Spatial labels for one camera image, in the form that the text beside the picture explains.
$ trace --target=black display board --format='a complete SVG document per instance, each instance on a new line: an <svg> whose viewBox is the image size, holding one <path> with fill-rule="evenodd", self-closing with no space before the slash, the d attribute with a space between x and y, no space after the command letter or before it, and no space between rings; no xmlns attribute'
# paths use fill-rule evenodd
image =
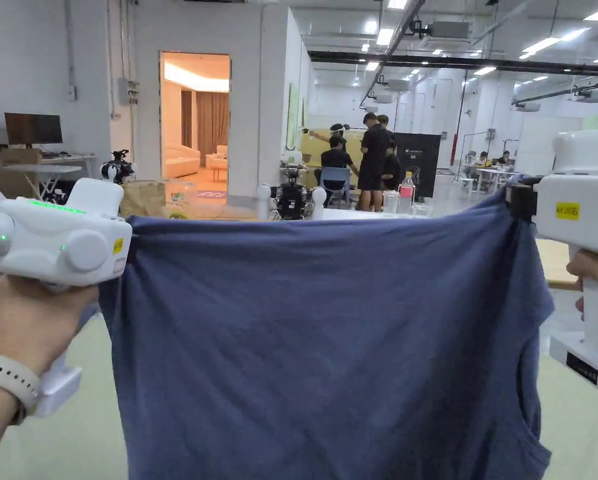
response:
<svg viewBox="0 0 598 480"><path fill-rule="evenodd" d="M418 180L416 196L432 197L441 136L419 133L395 133L394 136L403 178L406 171L415 171L414 177Z"/></svg>

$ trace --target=white smartwatch band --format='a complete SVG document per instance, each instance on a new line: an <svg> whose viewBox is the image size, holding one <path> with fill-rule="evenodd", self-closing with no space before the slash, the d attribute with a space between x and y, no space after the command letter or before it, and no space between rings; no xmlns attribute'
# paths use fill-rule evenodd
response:
<svg viewBox="0 0 598 480"><path fill-rule="evenodd" d="M26 366L0 355L0 389L18 398L27 411L36 404L41 380Z"/></svg>

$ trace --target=black t-shirt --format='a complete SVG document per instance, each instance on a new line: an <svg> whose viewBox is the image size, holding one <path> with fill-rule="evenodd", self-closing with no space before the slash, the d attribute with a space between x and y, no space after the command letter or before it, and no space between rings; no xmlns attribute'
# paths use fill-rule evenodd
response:
<svg viewBox="0 0 598 480"><path fill-rule="evenodd" d="M363 155L361 166L381 174L387 149L389 149L389 140L389 133L381 124L369 128L363 134L363 140L361 141L361 147L368 149L368 153Z"/></svg>
<svg viewBox="0 0 598 480"><path fill-rule="evenodd" d="M343 150L332 149L321 154L321 166L346 168L352 165L352 158Z"/></svg>
<svg viewBox="0 0 598 480"><path fill-rule="evenodd" d="M388 190L396 190L401 183L401 164L399 163L399 158L395 154L388 155L385 158L383 175L393 176L389 180L383 180L383 184Z"/></svg>

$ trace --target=cardboard box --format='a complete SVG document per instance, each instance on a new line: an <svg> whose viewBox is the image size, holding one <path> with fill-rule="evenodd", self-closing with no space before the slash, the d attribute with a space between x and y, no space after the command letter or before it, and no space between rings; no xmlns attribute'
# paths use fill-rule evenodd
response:
<svg viewBox="0 0 598 480"><path fill-rule="evenodd" d="M32 185L38 185L39 180L35 174L22 174L17 171L8 171L3 169L9 165L38 165L41 163L41 151L37 149L2 149L0 152L0 190L6 198L16 198L25 196L27 198L38 197L38 187L36 192L32 189L27 178Z"/></svg>

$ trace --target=plastic bottle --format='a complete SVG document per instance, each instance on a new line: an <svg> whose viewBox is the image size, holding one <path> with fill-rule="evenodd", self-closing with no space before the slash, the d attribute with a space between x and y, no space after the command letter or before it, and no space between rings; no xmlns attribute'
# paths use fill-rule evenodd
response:
<svg viewBox="0 0 598 480"><path fill-rule="evenodd" d="M399 186L399 194L401 198L399 200L399 211L401 213L410 213L412 209L412 201L414 199L414 191L416 186L412 181L412 172L406 171L406 178L403 183Z"/></svg>

